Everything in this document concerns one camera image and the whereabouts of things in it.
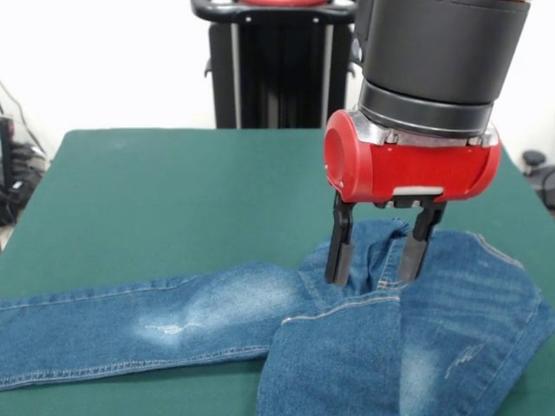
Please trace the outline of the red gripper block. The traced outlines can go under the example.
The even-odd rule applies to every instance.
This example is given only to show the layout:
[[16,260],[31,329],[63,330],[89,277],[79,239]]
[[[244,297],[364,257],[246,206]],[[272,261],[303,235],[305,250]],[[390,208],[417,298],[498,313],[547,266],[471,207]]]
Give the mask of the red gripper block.
[[499,167],[501,150],[493,125],[477,137],[445,139],[382,127],[360,111],[334,112],[323,145],[327,180],[338,191],[325,282],[345,285],[349,279],[354,203],[432,197],[442,203],[423,202],[398,265],[398,277],[405,283],[414,281],[446,202],[474,198],[485,191]]

